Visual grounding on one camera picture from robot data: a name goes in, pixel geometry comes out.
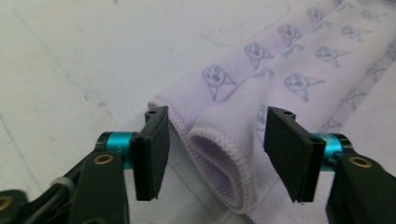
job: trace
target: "patterned fabric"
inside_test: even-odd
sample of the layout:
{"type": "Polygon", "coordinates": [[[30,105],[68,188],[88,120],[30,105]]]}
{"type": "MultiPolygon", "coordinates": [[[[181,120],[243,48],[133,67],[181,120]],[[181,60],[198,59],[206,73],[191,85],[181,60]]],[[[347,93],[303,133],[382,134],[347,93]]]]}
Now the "patterned fabric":
{"type": "Polygon", "coordinates": [[[339,131],[396,61],[395,21],[395,1],[318,1],[148,106],[170,106],[180,144],[230,209],[255,223],[282,209],[303,216],[262,148],[267,106],[293,111],[308,131],[339,131]]]}

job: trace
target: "white surface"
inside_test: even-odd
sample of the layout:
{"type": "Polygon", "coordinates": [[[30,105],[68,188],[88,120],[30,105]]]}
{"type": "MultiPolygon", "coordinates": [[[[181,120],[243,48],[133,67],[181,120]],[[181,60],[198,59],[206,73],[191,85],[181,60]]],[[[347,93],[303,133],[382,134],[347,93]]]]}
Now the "white surface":
{"type": "MultiPolygon", "coordinates": [[[[0,2],[0,190],[23,189],[33,200],[89,153],[100,133],[140,131],[154,94],[247,42],[298,5],[303,4],[0,2]]],[[[367,110],[358,111],[362,116],[370,111],[370,118],[354,117],[346,134],[359,149],[382,150],[378,143],[388,141],[384,151],[392,157],[368,156],[392,164],[396,80],[386,78],[373,90],[374,99],[362,104],[367,110]],[[375,139],[359,138],[356,129],[375,139]]],[[[396,174],[394,166],[385,167],[396,174]]],[[[215,198],[176,148],[158,201],[135,202],[131,174],[126,179],[132,223],[246,222],[215,198]]]]}

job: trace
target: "folded cloth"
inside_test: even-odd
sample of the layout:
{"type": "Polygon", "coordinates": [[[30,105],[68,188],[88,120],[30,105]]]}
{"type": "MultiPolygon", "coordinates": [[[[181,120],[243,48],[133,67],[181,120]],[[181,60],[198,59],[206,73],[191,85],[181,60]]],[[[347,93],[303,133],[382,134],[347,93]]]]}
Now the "folded cloth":
{"type": "Polygon", "coordinates": [[[339,130],[396,60],[395,21],[390,1],[318,1],[148,107],[169,106],[173,140],[223,203],[270,221],[287,193],[262,148],[267,106],[309,131],[339,130]]]}

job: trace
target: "cloth fold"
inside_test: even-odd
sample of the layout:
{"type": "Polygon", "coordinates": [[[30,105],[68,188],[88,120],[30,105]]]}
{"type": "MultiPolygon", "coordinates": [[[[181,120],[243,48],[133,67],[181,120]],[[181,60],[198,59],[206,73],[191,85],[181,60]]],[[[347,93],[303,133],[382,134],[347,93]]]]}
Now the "cloth fold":
{"type": "Polygon", "coordinates": [[[394,21],[386,1],[320,1],[148,107],[169,106],[173,136],[223,203],[266,222],[277,209],[266,203],[287,195],[262,148],[267,106],[311,132],[342,128],[395,61],[394,21]]]}

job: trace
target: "lavender fabric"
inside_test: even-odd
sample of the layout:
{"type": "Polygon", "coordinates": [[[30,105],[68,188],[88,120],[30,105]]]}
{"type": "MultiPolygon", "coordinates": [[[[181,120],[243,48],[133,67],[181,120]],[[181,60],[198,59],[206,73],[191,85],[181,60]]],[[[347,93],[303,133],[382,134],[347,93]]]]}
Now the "lavender fabric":
{"type": "Polygon", "coordinates": [[[395,21],[394,1],[318,1],[148,107],[169,106],[172,140],[230,209],[254,223],[279,209],[299,216],[262,148],[267,106],[293,111],[311,132],[340,130],[396,61],[395,21]]]}

